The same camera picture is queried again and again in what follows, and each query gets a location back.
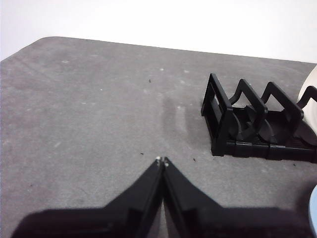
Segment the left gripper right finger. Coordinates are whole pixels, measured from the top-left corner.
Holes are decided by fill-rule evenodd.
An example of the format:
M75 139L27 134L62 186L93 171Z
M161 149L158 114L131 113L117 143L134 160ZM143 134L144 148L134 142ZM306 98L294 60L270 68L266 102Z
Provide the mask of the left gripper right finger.
M311 238L299 214L274 207L222 207L163 158L168 232L179 238Z

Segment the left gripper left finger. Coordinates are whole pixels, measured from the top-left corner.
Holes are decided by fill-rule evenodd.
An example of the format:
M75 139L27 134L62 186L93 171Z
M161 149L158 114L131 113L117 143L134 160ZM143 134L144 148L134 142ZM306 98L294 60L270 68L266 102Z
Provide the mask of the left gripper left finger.
M145 238L162 203L164 163L155 161L105 207L49 209L27 215L14 238Z

